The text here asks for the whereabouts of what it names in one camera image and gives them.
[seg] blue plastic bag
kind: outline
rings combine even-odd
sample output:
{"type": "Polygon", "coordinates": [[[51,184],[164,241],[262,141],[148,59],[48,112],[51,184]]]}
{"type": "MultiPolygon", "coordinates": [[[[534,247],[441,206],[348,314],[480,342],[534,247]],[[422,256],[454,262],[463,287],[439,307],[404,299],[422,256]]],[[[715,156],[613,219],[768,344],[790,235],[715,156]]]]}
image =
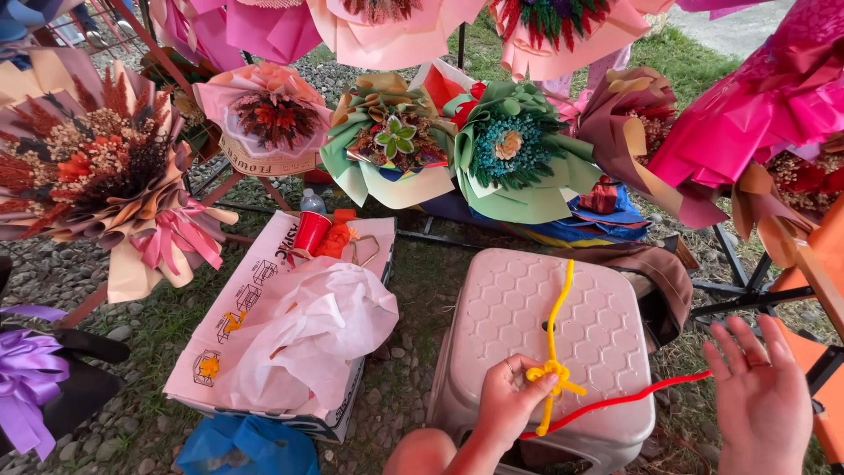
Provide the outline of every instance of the blue plastic bag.
{"type": "Polygon", "coordinates": [[[306,435],[258,416],[205,418],[176,465],[187,475],[320,475],[306,435]]]}

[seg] grass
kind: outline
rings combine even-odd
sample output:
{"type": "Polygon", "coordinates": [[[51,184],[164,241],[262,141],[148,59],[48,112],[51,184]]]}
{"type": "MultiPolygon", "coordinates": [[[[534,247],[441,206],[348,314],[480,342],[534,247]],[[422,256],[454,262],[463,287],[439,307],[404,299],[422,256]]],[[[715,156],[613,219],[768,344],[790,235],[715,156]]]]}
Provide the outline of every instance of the grass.
{"type": "MultiPolygon", "coordinates": [[[[457,34],[449,39],[449,46],[452,51],[457,50],[457,34]]],[[[476,79],[509,79],[510,75],[499,66],[500,54],[501,44],[494,27],[486,15],[481,15],[475,25],[469,25],[466,29],[467,74],[476,79]]],[[[306,56],[305,61],[326,64],[333,59],[333,53],[320,45],[306,56]]],[[[446,59],[456,62],[455,55],[446,59]]],[[[630,65],[644,64],[671,79],[679,105],[685,107],[712,83],[734,70],[739,62],[701,46],[668,26],[662,33],[639,40],[634,45],[630,65]]],[[[582,89],[585,83],[585,70],[575,73],[572,90],[582,89]]],[[[251,201],[256,205],[271,204],[271,200],[262,196],[262,193],[254,193],[253,188],[246,184],[227,194],[225,199],[251,201]]],[[[295,200],[295,196],[289,196],[288,199],[295,200]]],[[[645,208],[645,215],[658,212],[646,203],[640,201],[640,204],[645,208]]],[[[341,197],[332,205],[349,207],[349,202],[341,197]]],[[[424,223],[424,217],[419,213],[409,210],[396,212],[378,204],[368,205],[359,214],[398,214],[403,229],[418,228],[424,223]]],[[[242,212],[241,221],[229,231],[254,236],[267,220],[268,216],[264,214],[242,212]]],[[[663,234],[668,232],[666,227],[658,229],[662,229],[663,234]]],[[[432,232],[470,238],[489,246],[549,252],[549,249],[533,243],[456,223],[438,223],[432,232]]],[[[663,234],[657,231],[651,239],[662,238],[663,234]]],[[[684,230],[682,234],[693,252],[716,245],[713,238],[702,237],[691,230],[684,230]]],[[[143,300],[143,324],[135,329],[129,341],[133,349],[131,360],[121,368],[124,374],[132,371],[140,373],[138,381],[128,385],[121,397],[125,406],[132,408],[134,417],[141,421],[141,428],[134,434],[120,435],[122,442],[117,455],[112,461],[100,464],[99,473],[134,473],[139,462],[146,457],[153,457],[166,467],[173,462],[174,448],[184,443],[183,431],[195,427],[201,415],[182,404],[166,400],[161,390],[180,350],[187,344],[193,329],[208,311],[245,252],[243,246],[227,243],[222,252],[224,264],[219,271],[203,266],[197,270],[190,285],[175,289],[163,284],[153,295],[143,300]],[[170,417],[172,422],[172,429],[167,434],[159,433],[156,428],[156,418],[161,414],[170,417]]],[[[389,288],[400,303],[401,319],[387,345],[405,347],[407,355],[387,362],[368,358],[363,388],[352,412],[356,429],[343,445],[318,444],[323,473],[378,473],[394,446],[393,443],[385,442],[385,436],[394,440],[419,427],[414,422],[414,413],[424,406],[425,393],[430,390],[442,337],[451,323],[453,306],[474,254],[475,251],[468,248],[449,248],[406,238],[397,239],[393,266],[395,274],[389,288]],[[403,336],[412,342],[411,347],[405,345],[403,336]],[[381,400],[377,404],[370,404],[365,397],[373,389],[381,393],[381,400]]],[[[739,245],[738,254],[746,268],[754,265],[761,254],[758,239],[739,245]]],[[[723,280],[727,276],[725,265],[706,265],[703,278],[723,280]]],[[[710,301],[708,296],[697,292],[694,306],[710,301]]],[[[799,317],[811,305],[784,305],[781,306],[781,315],[793,328],[808,327],[816,334],[831,338],[834,332],[825,320],[809,323],[799,317]]],[[[107,319],[106,313],[110,310],[111,306],[100,308],[83,322],[83,326],[105,334],[118,325],[125,325],[131,318],[118,315],[115,319],[107,319]]],[[[652,370],[664,378],[701,371],[706,367],[700,350],[706,338],[708,335],[700,329],[684,333],[675,343],[651,358],[652,370]]],[[[700,423],[715,420],[711,381],[686,385],[680,390],[687,399],[690,395],[699,396],[704,401],[703,405],[692,407],[684,404],[680,415],[672,416],[661,411],[658,422],[670,434],[681,435],[694,444],[702,440],[700,423]]],[[[63,469],[74,472],[91,463],[92,458],[87,456],[69,462],[63,469]]],[[[54,465],[57,463],[55,455],[51,460],[54,465]]],[[[662,456],[646,467],[631,467],[630,472],[651,475],[697,473],[699,465],[698,459],[691,452],[666,448],[662,456]]],[[[568,473],[572,467],[551,467],[546,472],[568,473]]],[[[817,444],[813,444],[807,457],[805,473],[827,473],[817,444]]]]}

